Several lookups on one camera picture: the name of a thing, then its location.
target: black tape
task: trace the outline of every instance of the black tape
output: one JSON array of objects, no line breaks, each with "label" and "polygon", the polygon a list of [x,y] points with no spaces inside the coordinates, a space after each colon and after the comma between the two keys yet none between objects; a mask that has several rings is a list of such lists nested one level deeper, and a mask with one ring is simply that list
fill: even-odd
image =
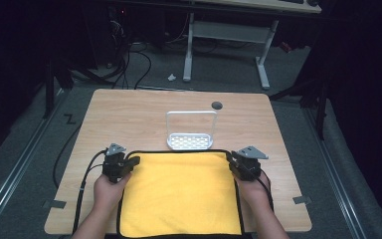
[{"label": "black tape", "polygon": [[306,204],[309,204],[312,202],[311,198],[309,196],[300,196],[300,197],[294,197],[293,198],[293,202],[295,204],[301,204],[301,203],[305,203]]},{"label": "black tape", "polygon": [[43,208],[51,208],[51,207],[54,207],[54,208],[61,208],[63,209],[65,207],[65,205],[67,204],[67,202],[65,201],[58,201],[58,200],[46,200],[44,203],[43,203]]},{"label": "black tape", "polygon": [[67,124],[76,124],[75,121],[71,121],[73,114],[64,114],[64,117],[68,117]]}]

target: human hand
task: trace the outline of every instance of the human hand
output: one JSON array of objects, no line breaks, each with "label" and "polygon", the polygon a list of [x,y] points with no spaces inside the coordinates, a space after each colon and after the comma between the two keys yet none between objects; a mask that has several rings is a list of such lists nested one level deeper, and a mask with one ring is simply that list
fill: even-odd
[{"label": "human hand", "polygon": [[122,197],[123,189],[131,175],[129,173],[118,183],[113,183],[109,181],[106,175],[102,174],[95,181],[94,210],[110,213]]},{"label": "human hand", "polygon": [[[247,201],[252,209],[260,207],[271,208],[268,193],[258,181],[243,181],[235,175],[234,178],[235,181],[237,181],[241,196]],[[270,181],[264,172],[262,172],[259,179],[268,189],[270,189]]]}]

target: dark background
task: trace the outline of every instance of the dark background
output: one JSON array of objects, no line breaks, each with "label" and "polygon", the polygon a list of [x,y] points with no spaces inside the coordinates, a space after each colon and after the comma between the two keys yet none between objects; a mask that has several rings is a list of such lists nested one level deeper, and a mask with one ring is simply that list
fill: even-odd
[{"label": "dark background", "polygon": [[[274,45],[313,47],[295,84],[312,79],[323,83],[327,78],[327,95],[348,147],[382,207],[382,2],[320,4],[323,16],[350,23],[319,27],[283,21]],[[43,85],[50,59],[62,55],[85,68],[116,64],[110,34],[104,32],[109,26],[97,27],[101,32],[93,26],[93,22],[105,24],[106,7],[93,7],[94,13],[85,16],[87,7],[75,3],[0,2],[0,144]],[[131,33],[159,47],[167,40],[165,31],[175,35],[182,27],[178,20],[183,13],[126,9],[125,30],[150,29]],[[335,68],[325,77],[324,68],[330,63]]]}]

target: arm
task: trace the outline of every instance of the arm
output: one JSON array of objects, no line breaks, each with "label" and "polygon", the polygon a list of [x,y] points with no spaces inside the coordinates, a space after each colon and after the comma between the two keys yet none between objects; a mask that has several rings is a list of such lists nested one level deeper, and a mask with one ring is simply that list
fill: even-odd
[{"label": "arm", "polygon": [[112,183],[102,174],[95,181],[95,203],[92,211],[74,233],[73,239],[104,238],[110,213],[122,197],[123,188],[130,177],[131,173],[118,183]]},{"label": "arm", "polygon": [[[268,194],[257,181],[241,181],[235,177],[242,197],[248,202],[256,219],[258,238],[285,239],[287,233],[278,221],[269,204]],[[269,181],[264,173],[260,180],[269,187]]]}]

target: metal rail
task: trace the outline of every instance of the metal rail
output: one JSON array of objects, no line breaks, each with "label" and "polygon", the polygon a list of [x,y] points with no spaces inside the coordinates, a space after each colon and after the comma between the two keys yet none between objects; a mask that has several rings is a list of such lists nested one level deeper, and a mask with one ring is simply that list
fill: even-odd
[{"label": "metal rail", "polygon": [[29,142],[27,143],[27,146],[21,153],[17,163],[15,164],[14,168],[10,172],[9,176],[5,180],[4,184],[0,188],[0,215],[2,211],[5,209],[6,204],[8,203],[9,199],[11,198],[12,194],[14,193],[15,189],[18,186],[18,183],[22,179],[24,173],[26,172],[28,166],[30,165],[30,162],[33,160],[33,155],[36,150],[37,145],[39,144],[40,140],[43,137],[43,134],[46,132],[50,122],[52,121],[52,118],[56,114],[56,111],[58,107],[62,104],[62,102],[66,99],[68,95],[67,91],[60,90],[57,95],[57,103],[56,107],[52,111],[52,113],[49,115],[48,118],[42,119],[40,122],[38,128],[33,133],[32,137],[30,138]]},{"label": "metal rail", "polygon": [[324,166],[328,178],[330,179],[331,187],[333,188],[337,202],[339,203],[340,209],[342,210],[343,216],[346,220],[352,237],[366,239],[367,236],[365,235],[362,224],[359,221],[353,203],[349,195],[347,194],[342,181],[340,180],[339,174],[337,173],[337,170],[334,167],[333,161],[331,160],[331,156],[328,152],[325,142],[319,138],[317,132],[315,131],[315,116],[313,115],[313,112],[310,109],[302,109],[302,112],[310,124],[310,131],[315,137],[317,145],[321,151]]}]

